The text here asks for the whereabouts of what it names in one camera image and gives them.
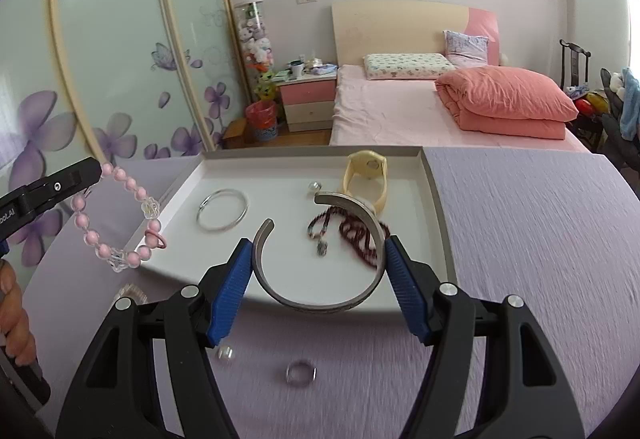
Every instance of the mug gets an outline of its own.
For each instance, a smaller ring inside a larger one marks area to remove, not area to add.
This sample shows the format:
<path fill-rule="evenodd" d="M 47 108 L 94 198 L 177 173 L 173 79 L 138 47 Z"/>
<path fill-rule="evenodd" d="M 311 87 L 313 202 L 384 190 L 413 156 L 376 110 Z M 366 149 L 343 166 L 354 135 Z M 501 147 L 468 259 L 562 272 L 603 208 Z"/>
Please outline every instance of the mug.
<path fill-rule="evenodd" d="M 291 74 L 295 80 L 299 80 L 302 77 L 302 73 L 305 70 L 305 64 L 302 62 L 292 62 L 291 63 Z"/>

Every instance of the pendant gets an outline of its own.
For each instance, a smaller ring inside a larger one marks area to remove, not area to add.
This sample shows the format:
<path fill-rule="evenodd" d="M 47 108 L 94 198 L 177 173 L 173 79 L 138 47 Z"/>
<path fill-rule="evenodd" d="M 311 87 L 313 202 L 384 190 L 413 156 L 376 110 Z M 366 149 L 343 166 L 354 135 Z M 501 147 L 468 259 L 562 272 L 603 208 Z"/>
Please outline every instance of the pendant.
<path fill-rule="evenodd" d="M 326 255 L 326 247 L 327 247 L 327 243 L 322 239 L 320 239 L 318 241 L 318 248 L 317 248 L 318 255 L 320 257 L 324 257 L 324 255 Z"/>

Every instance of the watch face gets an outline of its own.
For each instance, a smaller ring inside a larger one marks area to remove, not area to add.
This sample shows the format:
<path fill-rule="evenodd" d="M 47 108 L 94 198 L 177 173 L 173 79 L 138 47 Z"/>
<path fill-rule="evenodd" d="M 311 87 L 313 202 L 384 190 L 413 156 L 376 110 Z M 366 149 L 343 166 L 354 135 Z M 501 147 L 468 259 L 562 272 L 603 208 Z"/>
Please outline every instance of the watch face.
<path fill-rule="evenodd" d="M 361 150 L 349 156 L 353 163 L 353 171 L 364 177 L 380 177 L 386 158 L 370 150 Z"/>

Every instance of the blue gripper pad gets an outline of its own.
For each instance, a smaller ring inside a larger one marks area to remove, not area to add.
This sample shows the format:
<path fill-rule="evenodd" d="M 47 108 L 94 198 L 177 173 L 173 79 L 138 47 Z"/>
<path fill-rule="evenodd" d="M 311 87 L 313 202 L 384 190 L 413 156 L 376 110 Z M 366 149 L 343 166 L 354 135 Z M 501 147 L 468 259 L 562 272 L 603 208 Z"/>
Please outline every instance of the blue gripper pad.
<path fill-rule="evenodd" d="M 253 244 L 244 245 L 238 258 L 232 264 L 218 296 L 211 304 L 211 321 L 207 330 L 207 338 L 212 345 L 219 345 L 220 340 L 231 331 L 240 302 L 251 278 L 251 251 Z"/>
<path fill-rule="evenodd" d="M 391 239 L 386 239 L 385 253 L 386 273 L 389 275 L 406 324 L 411 334 L 424 343 L 431 333 L 427 324 L 427 303 L 418 291 L 414 278 Z"/>

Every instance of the purple tablecloth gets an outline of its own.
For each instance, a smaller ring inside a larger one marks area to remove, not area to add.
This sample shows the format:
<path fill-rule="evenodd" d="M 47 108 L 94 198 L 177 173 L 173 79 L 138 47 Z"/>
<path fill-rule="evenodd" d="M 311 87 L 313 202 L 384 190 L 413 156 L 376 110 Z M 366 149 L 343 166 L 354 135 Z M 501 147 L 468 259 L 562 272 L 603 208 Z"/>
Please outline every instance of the purple tablecloth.
<path fill-rule="evenodd" d="M 523 295 L 558 352 L 590 432 L 638 363 L 640 273 L 632 265 L 640 257 L 640 202 L 600 156 L 426 152 L 459 285 L 487 299 Z M 187 164 L 183 158 L 132 162 L 127 170 L 159 198 Z M 112 245 L 124 245 L 142 221 L 139 205 L 112 181 L 94 190 L 87 212 Z M 82 355 L 114 294 L 128 282 L 151 300 L 180 287 L 140 270 L 116 275 L 70 224 L 31 279 L 24 305 L 52 386 L 40 412 L 51 429 Z M 477 406 L 482 349 L 476 341 L 459 431 L 471 426 Z M 243 303 L 226 342 L 235 361 L 213 359 L 212 367 L 243 438 L 398 437 L 429 355 L 399 319 L 310 317 L 256 303 Z M 156 347 L 157 359 L 162 353 Z M 293 389 L 284 370 L 302 358 L 316 365 L 318 378 L 308 389 Z M 166 366 L 158 363 L 165 423 L 179 431 Z"/>

